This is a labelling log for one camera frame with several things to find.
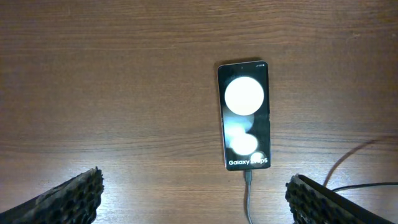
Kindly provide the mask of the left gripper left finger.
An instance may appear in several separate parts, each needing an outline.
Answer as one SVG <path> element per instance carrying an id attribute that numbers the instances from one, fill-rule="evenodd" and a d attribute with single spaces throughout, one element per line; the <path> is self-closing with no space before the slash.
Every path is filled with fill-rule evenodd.
<path id="1" fill-rule="evenodd" d="M 104 191 L 95 167 L 1 213 L 1 224 L 91 224 Z"/>

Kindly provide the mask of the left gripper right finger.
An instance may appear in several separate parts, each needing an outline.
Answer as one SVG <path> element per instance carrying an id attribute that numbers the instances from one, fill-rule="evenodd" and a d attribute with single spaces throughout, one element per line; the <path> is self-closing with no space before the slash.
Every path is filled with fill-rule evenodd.
<path id="1" fill-rule="evenodd" d="M 304 175 L 285 186 L 294 224 L 393 224 Z"/>

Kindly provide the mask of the black Galaxy smartphone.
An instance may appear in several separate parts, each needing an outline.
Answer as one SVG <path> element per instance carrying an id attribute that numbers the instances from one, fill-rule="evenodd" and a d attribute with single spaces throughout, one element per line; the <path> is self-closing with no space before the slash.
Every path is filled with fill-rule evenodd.
<path id="1" fill-rule="evenodd" d="M 228 171 L 271 166 L 268 64 L 227 63 L 216 71 L 224 165 Z"/>

